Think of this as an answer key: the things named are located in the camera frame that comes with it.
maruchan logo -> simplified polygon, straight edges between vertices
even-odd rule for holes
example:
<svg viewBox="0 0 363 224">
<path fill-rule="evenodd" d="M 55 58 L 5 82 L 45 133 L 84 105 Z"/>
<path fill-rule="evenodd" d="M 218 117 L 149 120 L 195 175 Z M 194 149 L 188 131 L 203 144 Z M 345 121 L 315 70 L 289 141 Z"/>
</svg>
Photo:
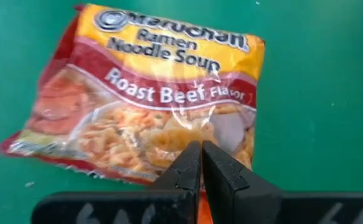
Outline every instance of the maruchan logo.
<svg viewBox="0 0 363 224">
<path fill-rule="evenodd" d="M 103 11 L 95 18 L 95 24 L 105 32 L 118 32 L 128 23 L 128 16 L 116 10 Z"/>
</svg>

green surface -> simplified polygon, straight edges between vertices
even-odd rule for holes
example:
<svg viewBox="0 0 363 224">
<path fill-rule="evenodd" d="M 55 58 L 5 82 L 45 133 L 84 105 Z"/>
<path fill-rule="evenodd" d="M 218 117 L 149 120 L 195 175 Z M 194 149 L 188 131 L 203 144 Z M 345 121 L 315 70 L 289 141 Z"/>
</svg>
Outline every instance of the green surface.
<svg viewBox="0 0 363 224">
<path fill-rule="evenodd" d="M 78 3 L 14 2 L 0 0 L 0 141 L 28 117 Z M 363 190 L 363 0 L 95 3 L 263 37 L 253 168 L 283 189 Z M 52 192 L 125 189 L 141 187 L 0 155 L 0 223 L 28 223 Z"/>
</svg>

black plastic tool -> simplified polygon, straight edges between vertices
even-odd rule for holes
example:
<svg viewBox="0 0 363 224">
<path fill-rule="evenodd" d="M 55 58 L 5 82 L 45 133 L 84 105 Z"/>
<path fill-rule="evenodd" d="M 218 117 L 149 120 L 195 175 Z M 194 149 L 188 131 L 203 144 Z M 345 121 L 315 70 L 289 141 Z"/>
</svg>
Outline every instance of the black plastic tool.
<svg viewBox="0 0 363 224">
<path fill-rule="evenodd" d="M 201 170 L 215 224 L 363 224 L 363 193 L 284 192 L 208 141 L 191 142 L 145 191 L 53 194 L 32 223 L 196 223 Z"/>
</svg>

yellow label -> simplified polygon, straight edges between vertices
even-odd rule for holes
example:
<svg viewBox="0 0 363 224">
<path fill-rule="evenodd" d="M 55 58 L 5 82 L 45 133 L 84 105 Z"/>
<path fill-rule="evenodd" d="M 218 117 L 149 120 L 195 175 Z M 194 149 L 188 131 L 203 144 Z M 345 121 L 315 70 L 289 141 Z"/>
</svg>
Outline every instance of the yellow label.
<svg viewBox="0 0 363 224">
<path fill-rule="evenodd" d="M 154 78 L 242 72 L 258 80 L 264 42 L 243 35 L 89 4 L 77 35 L 105 47 L 124 67 Z"/>
</svg>

ramen noodle package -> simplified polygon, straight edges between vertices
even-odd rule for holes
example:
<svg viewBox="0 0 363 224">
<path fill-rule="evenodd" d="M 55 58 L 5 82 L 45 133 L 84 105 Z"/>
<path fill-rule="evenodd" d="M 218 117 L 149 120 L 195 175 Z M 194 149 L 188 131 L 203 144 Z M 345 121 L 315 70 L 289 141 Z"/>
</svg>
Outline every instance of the ramen noodle package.
<svg viewBox="0 0 363 224">
<path fill-rule="evenodd" d="M 149 183 L 209 140 L 251 169 L 264 48 L 254 35 L 88 4 L 2 150 Z"/>
</svg>

